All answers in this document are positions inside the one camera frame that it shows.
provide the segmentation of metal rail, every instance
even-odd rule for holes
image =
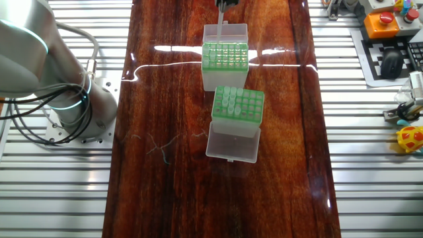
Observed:
[[[58,21],[98,38],[97,76],[118,85],[132,1],[49,2]],[[382,117],[399,87],[366,87],[349,33],[358,27],[352,13],[341,9],[333,22],[320,0],[309,0],[309,8],[342,236],[423,237],[423,160],[390,150],[396,129]],[[91,43],[61,35],[85,63]],[[26,121],[45,134],[41,112]],[[4,146],[0,237],[101,237],[111,151],[49,151],[28,143],[13,124]]]

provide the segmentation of wooden table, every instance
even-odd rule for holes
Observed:
[[[255,164],[205,155],[213,4],[134,1],[103,237],[340,237],[307,3],[241,0],[225,13],[248,24],[245,88],[266,95]]]

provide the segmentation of pipette tip box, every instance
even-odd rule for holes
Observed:
[[[264,93],[218,86],[211,112],[206,155],[255,163],[260,141]]]
[[[205,91],[219,85],[243,88],[249,71],[247,24],[223,22],[217,39],[217,25],[204,26],[202,77]]]

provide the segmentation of open box lid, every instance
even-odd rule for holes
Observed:
[[[249,36],[247,24],[228,24],[225,20],[222,24],[222,32],[219,42],[248,43]],[[203,42],[217,42],[217,25],[204,25]]]
[[[228,162],[242,161],[247,163],[257,162],[258,143],[260,141],[260,128],[257,128],[253,137],[235,136],[233,134],[218,133],[215,127],[219,122],[210,123],[209,139],[206,155],[227,159]]]

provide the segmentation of yellow toy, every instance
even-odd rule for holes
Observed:
[[[408,8],[411,8],[412,6],[414,6],[414,3],[412,1],[409,1],[409,6]],[[404,0],[396,0],[395,1],[395,5],[394,5],[394,11],[398,11],[401,12],[403,10],[404,7]]]
[[[423,126],[407,126],[397,132],[399,146],[405,149],[405,152],[414,152],[423,147]]]

